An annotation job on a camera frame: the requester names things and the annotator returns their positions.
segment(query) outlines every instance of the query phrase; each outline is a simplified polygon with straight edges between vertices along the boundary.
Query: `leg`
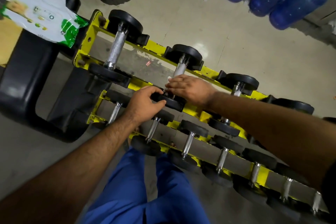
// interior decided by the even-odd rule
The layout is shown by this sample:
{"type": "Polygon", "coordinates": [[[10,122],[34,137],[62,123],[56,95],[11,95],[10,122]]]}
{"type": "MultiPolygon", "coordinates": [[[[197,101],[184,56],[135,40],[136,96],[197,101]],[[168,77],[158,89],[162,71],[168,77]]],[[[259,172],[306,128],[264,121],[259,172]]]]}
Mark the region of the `leg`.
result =
{"type": "Polygon", "coordinates": [[[99,198],[89,208],[84,222],[113,220],[118,223],[117,219],[123,219],[125,215],[142,220],[144,204],[147,203],[144,168],[145,156],[130,148],[113,171],[99,198]]]}
{"type": "Polygon", "coordinates": [[[210,223],[186,175],[170,162],[166,154],[157,159],[156,173],[157,199],[146,206],[148,224],[210,223]]]}

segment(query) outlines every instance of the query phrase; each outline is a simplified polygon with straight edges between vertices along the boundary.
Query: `floor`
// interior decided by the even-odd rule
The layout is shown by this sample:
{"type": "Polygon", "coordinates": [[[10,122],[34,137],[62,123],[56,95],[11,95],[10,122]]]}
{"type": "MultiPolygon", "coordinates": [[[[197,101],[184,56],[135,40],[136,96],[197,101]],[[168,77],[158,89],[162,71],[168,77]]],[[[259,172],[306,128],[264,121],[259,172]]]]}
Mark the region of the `floor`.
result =
{"type": "MultiPolygon", "coordinates": [[[[336,100],[333,99],[336,95],[336,50],[295,29],[274,29],[267,18],[249,13],[246,3],[234,4],[227,0],[131,0],[115,7],[99,0],[82,0],[79,15],[90,18],[94,9],[101,10],[105,16],[111,9],[125,10],[142,23],[143,32],[158,44],[190,45],[199,50],[205,65],[214,70],[251,75],[260,82],[258,90],[264,94],[307,102],[315,107],[314,114],[320,117],[336,116],[336,100]]],[[[102,51],[95,54],[101,59],[106,55],[102,51]]],[[[143,59],[139,59],[134,69],[141,70],[146,67],[148,57],[142,53],[138,56],[143,59]]],[[[149,68],[154,66],[166,72],[171,69],[158,61],[153,61],[149,68]]],[[[37,105],[37,113],[42,117],[47,116],[70,70],[71,64],[67,62],[57,60],[55,63],[37,105]]],[[[147,75],[153,78],[150,70],[147,75]]],[[[155,75],[156,84],[166,81],[166,75],[155,75]]],[[[78,141],[65,144],[1,115],[0,130],[3,135],[0,139],[0,163],[3,163],[0,198],[95,133],[89,130],[78,141]]],[[[105,179],[122,154],[123,149],[120,149],[105,179]]],[[[147,158],[145,177],[149,199],[156,196],[154,168],[154,160],[147,158]]],[[[202,175],[188,176],[212,223],[288,222],[271,209],[251,204],[232,189],[211,184],[202,175]]],[[[103,183],[98,186],[94,197],[99,194],[103,183]]]]}

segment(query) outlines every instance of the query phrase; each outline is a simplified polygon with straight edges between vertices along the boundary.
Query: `beige tile floor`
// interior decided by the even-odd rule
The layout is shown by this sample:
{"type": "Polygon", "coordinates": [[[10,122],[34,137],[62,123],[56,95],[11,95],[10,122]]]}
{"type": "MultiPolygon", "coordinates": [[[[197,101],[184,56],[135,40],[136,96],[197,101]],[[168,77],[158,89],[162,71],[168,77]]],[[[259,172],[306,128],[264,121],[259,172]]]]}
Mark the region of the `beige tile floor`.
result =
{"type": "Polygon", "coordinates": [[[254,76],[264,94],[307,102],[317,116],[336,116],[336,50],[295,29],[274,29],[267,17],[249,13],[246,3],[131,0],[111,6],[82,0],[79,14],[90,18],[94,9],[105,16],[125,10],[158,44],[190,45],[212,69],[254,76]]]}

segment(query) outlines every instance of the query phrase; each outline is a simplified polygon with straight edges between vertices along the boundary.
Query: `yellow metal frame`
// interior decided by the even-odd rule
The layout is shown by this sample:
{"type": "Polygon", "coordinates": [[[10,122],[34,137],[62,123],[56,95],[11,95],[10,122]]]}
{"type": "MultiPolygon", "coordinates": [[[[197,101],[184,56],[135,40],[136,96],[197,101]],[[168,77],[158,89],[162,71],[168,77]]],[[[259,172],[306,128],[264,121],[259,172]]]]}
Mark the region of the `yellow metal frame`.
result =
{"type": "MultiPolygon", "coordinates": [[[[87,32],[86,32],[86,35],[85,35],[85,38],[83,39],[82,41],[82,44],[80,45],[74,59],[73,59],[73,64],[75,67],[80,67],[80,68],[83,68],[83,69],[88,69],[89,68],[89,65],[94,62],[96,64],[100,64],[100,65],[103,65],[103,61],[101,60],[98,60],[92,56],[89,55],[90,53],[90,50],[91,50],[91,47],[95,41],[95,38],[97,36],[97,33],[98,32],[103,32],[109,36],[112,36],[114,37],[115,35],[110,33],[109,31],[107,31],[107,25],[108,25],[109,21],[108,19],[104,18],[103,17],[103,13],[99,10],[95,10],[92,14],[92,17],[91,17],[91,20],[90,20],[90,24],[88,26],[88,29],[87,29],[87,32]]],[[[132,44],[128,41],[126,41],[127,44],[131,45],[133,48],[137,49],[137,50],[140,50],[142,52],[146,52],[160,60],[163,60],[171,65],[174,65],[176,66],[177,64],[171,62],[170,60],[167,60],[166,58],[163,57],[163,54],[165,53],[165,50],[166,48],[163,47],[162,45],[159,45],[151,40],[148,41],[147,45],[144,46],[144,47],[141,47],[139,45],[135,45],[135,44],[132,44]]],[[[231,91],[229,88],[221,85],[219,82],[217,82],[215,80],[215,78],[217,78],[218,76],[218,72],[206,67],[206,66],[203,66],[201,71],[192,71],[192,70],[188,70],[187,69],[187,72],[197,76],[197,77],[200,77],[214,85],[217,85],[225,90],[228,90],[228,91],[231,91]]],[[[142,87],[144,86],[151,86],[153,85],[152,83],[150,82],[146,82],[140,78],[137,78],[135,76],[132,77],[131,79],[131,82],[128,86],[129,89],[132,89],[132,90],[139,90],[141,89],[142,87]]],[[[267,97],[266,95],[258,92],[258,91],[253,91],[251,96],[245,96],[245,95],[242,95],[242,97],[246,97],[246,98],[253,98],[253,99],[256,99],[256,100],[261,100],[265,97],[267,97]]],[[[191,115],[191,116],[194,116],[196,118],[198,118],[200,121],[204,122],[204,123],[207,123],[208,120],[212,117],[210,114],[208,114],[207,112],[204,112],[201,108],[198,108],[196,106],[193,106],[189,103],[187,103],[183,109],[183,112],[191,115]]],[[[99,117],[95,117],[94,115],[90,115],[89,117],[89,120],[88,120],[88,123],[89,122],[99,122],[99,117]]],[[[237,124],[234,124],[233,122],[231,122],[231,126],[234,127],[234,128],[237,128],[240,130],[240,133],[239,133],[239,136],[242,137],[242,138],[245,138],[246,139],[246,132],[241,128],[239,127],[237,124]]]]}
{"type": "MultiPolygon", "coordinates": [[[[102,93],[100,94],[96,104],[95,104],[95,107],[93,108],[93,111],[91,112],[90,114],[90,117],[89,117],[89,120],[88,120],[88,124],[89,123],[106,123],[107,120],[102,118],[102,117],[99,117],[96,113],[98,111],[98,108],[99,106],[101,105],[102,101],[103,100],[106,100],[106,101],[110,101],[110,99],[106,96],[106,93],[107,91],[106,90],[103,90],[102,93]]],[[[172,122],[168,122],[167,124],[167,127],[170,127],[172,129],[175,129],[177,130],[177,128],[179,127],[180,123],[178,121],[175,121],[173,120],[172,122]]],[[[138,132],[132,132],[131,135],[129,136],[131,139],[133,136],[136,136],[136,135],[142,135],[138,132]]],[[[206,143],[208,143],[210,140],[211,140],[212,136],[208,136],[208,137],[202,137],[200,136],[199,138],[196,138],[200,141],[204,141],[206,143]]],[[[153,138],[154,141],[158,142],[160,144],[160,147],[161,147],[161,151],[162,152],[165,152],[167,153],[168,150],[170,148],[172,149],[175,149],[175,147],[171,146],[171,145],[168,145],[168,144],[165,144],[165,143],[162,143],[156,139],[153,138]]],[[[232,150],[229,151],[231,154],[233,155],[236,155],[236,153],[232,150]]],[[[192,154],[189,154],[191,156],[192,159],[194,159],[196,162],[197,162],[197,165],[200,167],[201,166],[201,161],[203,161],[202,159],[199,159],[197,156],[194,156],[192,154]]],[[[249,178],[250,175],[251,175],[251,171],[252,171],[252,168],[253,168],[253,163],[251,163],[251,168],[250,168],[250,172],[249,174],[246,176],[246,178],[249,178]]],[[[223,169],[223,172],[228,174],[228,175],[231,175],[232,172],[229,171],[229,170],[226,170],[226,169],[223,169]]],[[[260,167],[260,171],[259,171],[259,174],[258,174],[258,178],[257,178],[257,184],[261,185],[261,186],[264,186],[266,185],[266,180],[267,180],[267,176],[268,176],[268,173],[271,172],[271,170],[261,166],[260,167]]]]}

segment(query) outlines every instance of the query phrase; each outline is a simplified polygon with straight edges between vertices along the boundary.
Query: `person's right hand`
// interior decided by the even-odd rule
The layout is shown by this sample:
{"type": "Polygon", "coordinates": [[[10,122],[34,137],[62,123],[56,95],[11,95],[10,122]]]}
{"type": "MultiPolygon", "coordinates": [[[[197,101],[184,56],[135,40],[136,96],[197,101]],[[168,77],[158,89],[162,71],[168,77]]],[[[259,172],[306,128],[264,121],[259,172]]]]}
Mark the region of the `person's right hand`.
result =
{"type": "Polygon", "coordinates": [[[185,74],[170,78],[165,86],[172,94],[203,108],[209,107],[212,96],[217,92],[210,83],[185,74]]]}

